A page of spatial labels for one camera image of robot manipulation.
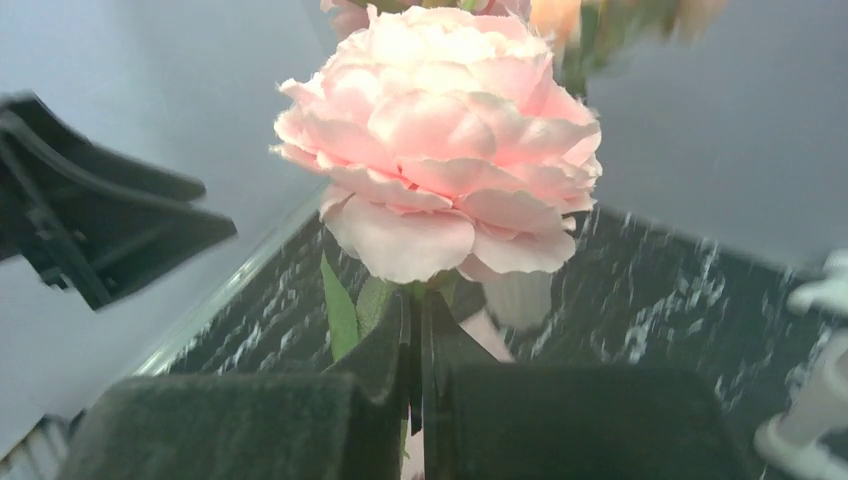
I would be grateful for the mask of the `pink rose flower bunch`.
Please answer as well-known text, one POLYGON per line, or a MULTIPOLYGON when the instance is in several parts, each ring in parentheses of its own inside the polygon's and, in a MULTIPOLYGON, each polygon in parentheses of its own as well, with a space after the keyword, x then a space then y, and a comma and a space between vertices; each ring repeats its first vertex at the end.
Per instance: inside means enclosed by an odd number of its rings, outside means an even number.
POLYGON ((440 294, 460 323, 482 283, 555 273, 602 169, 600 125, 554 79, 547 41, 520 16, 378 3, 311 79, 285 81, 277 152, 327 177, 319 216, 369 279, 352 298, 320 266, 333 365, 409 302, 401 475, 425 475, 420 303, 440 294))

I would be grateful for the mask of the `white ribbed vase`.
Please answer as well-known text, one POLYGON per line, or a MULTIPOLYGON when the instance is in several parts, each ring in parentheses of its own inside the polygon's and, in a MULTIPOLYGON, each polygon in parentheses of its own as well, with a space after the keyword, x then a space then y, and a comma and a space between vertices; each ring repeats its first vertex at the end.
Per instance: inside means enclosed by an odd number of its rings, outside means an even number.
POLYGON ((482 283, 484 305, 460 323, 461 328, 500 362, 514 362, 500 332, 541 329, 552 308, 554 274, 512 272, 482 283))

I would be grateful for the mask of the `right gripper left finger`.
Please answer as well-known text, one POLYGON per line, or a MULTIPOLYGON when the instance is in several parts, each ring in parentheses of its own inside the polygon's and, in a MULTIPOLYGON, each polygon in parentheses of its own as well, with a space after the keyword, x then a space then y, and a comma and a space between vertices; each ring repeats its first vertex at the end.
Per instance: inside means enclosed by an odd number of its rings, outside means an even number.
POLYGON ((87 411, 62 479, 397 479, 409 302, 321 373, 134 376, 87 411))

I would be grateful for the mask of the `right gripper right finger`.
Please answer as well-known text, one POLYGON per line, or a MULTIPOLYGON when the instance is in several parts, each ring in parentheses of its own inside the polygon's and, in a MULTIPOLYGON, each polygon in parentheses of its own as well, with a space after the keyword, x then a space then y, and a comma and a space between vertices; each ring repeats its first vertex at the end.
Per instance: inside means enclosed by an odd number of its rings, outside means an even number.
POLYGON ((738 479, 742 457, 694 372, 502 363, 420 303, 429 479, 738 479))

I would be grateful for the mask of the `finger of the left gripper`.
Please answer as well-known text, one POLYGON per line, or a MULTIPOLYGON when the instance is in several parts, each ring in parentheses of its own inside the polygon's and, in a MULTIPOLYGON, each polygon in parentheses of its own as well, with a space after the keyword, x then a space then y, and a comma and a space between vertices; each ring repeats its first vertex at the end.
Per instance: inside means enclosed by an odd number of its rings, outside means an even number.
POLYGON ((32 92, 1 98, 1 112, 13 113, 50 148, 102 180, 146 193, 190 202, 206 194, 198 179, 111 150, 91 141, 56 116, 32 92))
POLYGON ((44 284, 76 290, 93 310, 236 233, 230 218, 192 201, 102 180, 15 114, 1 117, 1 257, 25 257, 44 284))

